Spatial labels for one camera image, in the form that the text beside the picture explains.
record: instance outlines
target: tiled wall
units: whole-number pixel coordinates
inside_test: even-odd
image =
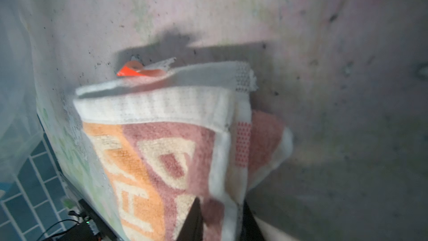
[[[12,188],[0,199],[1,240],[36,241],[54,223],[71,219],[61,202],[65,193],[57,164],[44,135],[44,141],[26,160]],[[44,238],[73,224],[70,221],[57,224]]]

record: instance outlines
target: white grout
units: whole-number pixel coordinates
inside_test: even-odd
[[[44,151],[44,152],[42,152],[42,153],[39,153],[39,154],[36,154],[36,155],[32,155],[32,156],[31,156],[31,158],[38,158],[39,156],[42,156],[42,155],[44,155],[44,154],[47,154],[47,148],[45,147],[45,149],[46,149],[46,151]]]
[[[26,202],[27,202],[27,204],[28,204],[29,209],[31,210],[31,213],[33,214],[33,216],[34,216],[35,220],[37,221],[37,224],[39,224],[39,225],[40,225],[40,229],[41,229],[41,231],[42,231],[42,232],[44,232],[44,231],[45,231],[45,228],[43,227],[43,224],[41,223],[41,220],[40,220],[39,216],[38,216],[38,215],[37,215],[37,213],[35,212],[35,210],[34,210],[34,208],[33,208],[33,205],[31,205],[31,202],[29,201],[28,195],[27,195],[27,193],[25,192],[24,188],[22,187],[21,182],[19,181],[19,179],[18,179],[18,177],[17,177],[16,175],[14,176],[14,178],[15,178],[16,185],[18,186],[19,190],[21,191],[22,196],[24,197],[25,201],[26,201]]]
[[[66,208],[63,208],[63,209],[61,209],[61,210],[58,210],[58,211],[57,211],[57,213],[61,213],[61,212],[63,212],[64,210],[66,210]]]
[[[22,234],[23,235],[26,235],[27,233],[29,233],[29,232],[31,232],[31,231],[33,231],[35,228],[37,228],[37,227],[39,227],[39,225],[37,224],[37,225],[35,225],[35,226],[33,226],[33,227],[31,227],[30,229],[28,229],[27,231],[25,231],[25,232],[23,232]]]
[[[55,153],[55,152],[53,150],[49,150],[49,146],[47,145],[44,137],[41,139],[41,141],[43,142],[43,145],[45,146],[46,151],[50,151],[47,155],[49,156],[49,159],[51,160],[51,164],[53,165],[53,168],[55,169],[56,176],[58,176],[58,179],[60,180],[61,187],[64,190],[64,193],[66,193],[66,188],[64,187],[64,185],[62,184],[62,180],[60,179],[60,177],[61,177],[60,171],[56,168],[54,158],[52,157],[52,154],[51,154],[51,153]]]
[[[57,177],[58,177],[58,176],[51,177],[50,179],[45,180],[45,181],[44,181],[44,183],[48,183],[48,182],[50,182],[51,180],[56,179]]]
[[[55,153],[55,152],[53,151],[53,148],[52,148],[52,150],[49,149],[49,146],[47,145],[44,137],[41,139],[41,141],[43,142],[43,145],[45,146],[46,151],[48,151],[47,156],[49,157],[49,160],[51,160],[51,164],[52,164],[53,168],[55,169],[55,173],[56,173],[56,176],[58,177],[58,179],[60,181],[62,190],[64,191],[64,193],[66,193],[66,189],[64,188],[64,185],[63,185],[62,180],[60,178],[61,177],[60,171],[56,168],[56,164],[55,164],[54,158],[52,156],[52,153]],[[60,212],[64,211],[65,209],[66,208],[63,208],[63,209],[57,211],[56,216],[58,217],[60,215]],[[67,230],[64,223],[61,223],[61,225],[62,225],[62,228],[64,229],[64,231]]]
[[[59,232],[64,232],[64,229],[59,228],[58,230],[56,230],[55,232],[53,232],[51,235],[57,234]]]
[[[22,239],[22,241],[27,241],[24,234],[22,234],[21,230],[19,229],[18,224],[16,224],[16,221],[14,220],[14,218],[10,214],[9,210],[7,209],[7,206],[4,204],[4,201],[0,202],[0,205],[3,207],[4,212],[8,216],[9,221],[12,223],[12,225],[15,228],[15,231],[18,233],[19,237]]]
[[[7,220],[7,221],[5,221],[5,222],[3,222],[2,224],[0,224],[0,228],[2,227],[2,226],[5,226],[6,224],[8,224],[10,221],[9,220]]]
[[[40,207],[41,205],[43,205],[43,204],[45,204],[47,202],[49,202],[49,200],[45,200],[42,203],[39,203],[39,204],[35,205],[34,208],[38,208],[38,207]]]
[[[6,198],[5,200],[2,200],[3,202],[7,202],[7,201],[9,201],[9,200],[12,200],[12,199],[14,199],[14,198],[17,198],[18,196],[20,196],[20,195],[22,195],[21,193],[17,193],[16,195],[12,195],[11,197],[9,197],[9,198]]]
[[[40,184],[41,184],[41,187],[43,188],[43,191],[45,192],[45,194],[46,194],[46,196],[47,196],[47,199],[49,200],[49,203],[51,204],[51,207],[52,207],[52,210],[54,211],[54,213],[55,213],[55,215],[56,215],[56,218],[58,219],[58,221],[60,221],[61,220],[61,217],[58,215],[58,213],[56,212],[56,208],[55,208],[55,205],[54,205],[54,202],[52,201],[52,198],[51,198],[51,195],[49,194],[49,192],[47,191],[47,189],[46,189],[46,185],[43,183],[43,179],[41,178],[41,176],[40,176],[40,173],[39,173],[39,170],[37,169],[37,167],[35,166],[35,164],[34,164],[34,161],[33,161],[33,159],[32,158],[29,158],[29,162],[31,163],[31,165],[33,166],[33,169],[34,169],[34,171],[35,171],[35,175],[37,176],[37,179],[39,180],[39,182],[40,182]],[[63,222],[60,222],[60,225],[62,226],[62,228],[66,228],[65,226],[64,226],[64,223]]]

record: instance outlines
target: blue tile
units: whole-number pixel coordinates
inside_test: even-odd
[[[67,228],[67,229],[70,229],[71,227],[73,227],[76,223],[75,222],[73,222],[73,221],[69,221],[69,220],[77,220],[77,218],[76,217],[74,217],[74,216],[69,216],[68,215],[68,210],[63,210],[63,211],[61,211],[60,212],[60,217],[61,217],[61,219],[62,220],[68,220],[68,221],[65,221],[64,222],[64,226]]]
[[[7,191],[5,195],[3,195],[2,200],[5,200],[16,194],[19,194],[20,192],[21,191],[19,190],[18,185],[16,185],[16,183],[13,183],[13,185],[9,188],[9,191]]]
[[[46,184],[46,189],[49,192],[49,195],[52,198],[53,204],[55,205],[56,210],[61,210],[64,208],[61,198],[66,195],[64,189],[61,186],[60,179],[53,179]]]
[[[5,205],[22,232],[27,231],[37,224],[22,195],[5,202]]]
[[[0,224],[2,224],[3,222],[9,220],[9,218],[7,217],[6,213],[4,212],[3,208],[0,207]]]
[[[18,174],[24,191],[33,206],[47,200],[47,196],[41,187],[30,161],[27,159]]]
[[[56,218],[56,215],[52,210],[51,204],[49,202],[39,207],[36,207],[35,212],[37,213],[37,216],[40,218],[40,221],[43,224],[43,227],[45,229],[48,229],[54,223],[58,222],[58,219]],[[55,232],[59,228],[61,228],[61,224],[58,223],[57,225],[52,227],[47,233],[51,235],[53,232]]]
[[[45,138],[46,145],[48,146],[49,152],[52,155],[52,158],[53,158],[53,161],[55,163],[56,169],[58,169],[58,171],[62,173],[60,164],[58,163],[58,159],[56,158],[55,152],[52,149],[51,143],[49,142],[49,139],[47,138],[46,134],[43,134],[43,138]]]
[[[42,180],[50,179],[56,176],[55,169],[47,154],[41,155],[33,159],[35,166],[39,170]]]
[[[22,240],[11,223],[0,227],[0,236],[2,240]]]
[[[33,230],[29,231],[27,234],[25,234],[25,239],[27,241],[36,241],[37,238],[42,234],[40,227],[34,228]]]
[[[9,191],[10,187],[13,185],[11,182],[0,182],[0,199],[3,197],[3,194],[6,194]]]
[[[37,147],[33,150],[33,152],[31,153],[31,155],[36,155],[36,154],[40,154],[46,152],[46,148],[43,145],[43,142],[40,142]]]

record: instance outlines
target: pink pattern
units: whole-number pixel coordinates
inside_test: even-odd
[[[246,168],[248,166],[251,123],[238,122],[236,135],[235,165]]]
[[[212,151],[214,146],[214,131],[207,128],[176,122],[154,122],[146,124],[123,125],[123,133],[134,150],[139,154],[145,163],[150,181],[156,186],[165,205],[165,240],[173,239],[173,230],[175,228],[175,219],[177,217],[177,208],[174,198],[185,192],[169,187],[162,178],[152,169],[150,164],[144,160],[137,142],[141,140],[154,140],[168,137],[181,137],[183,139],[195,142],[195,152],[193,158],[189,158],[191,167],[187,173],[187,193],[209,196],[208,176],[211,169]]]
[[[174,178],[182,177],[185,174],[183,168],[177,162],[173,154],[164,154],[159,158],[165,166],[165,171],[167,171]]]
[[[281,142],[285,124],[276,116],[260,111],[252,115],[251,147],[249,148],[248,178],[272,160],[272,155]]]
[[[201,203],[201,212],[204,218],[204,241],[220,241],[224,219],[224,204],[208,199]]]

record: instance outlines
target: folded towel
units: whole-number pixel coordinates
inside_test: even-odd
[[[290,130],[251,110],[255,89],[244,62],[77,89],[74,104],[130,240],[175,240],[195,197],[204,240],[240,234],[245,193],[292,152]]]

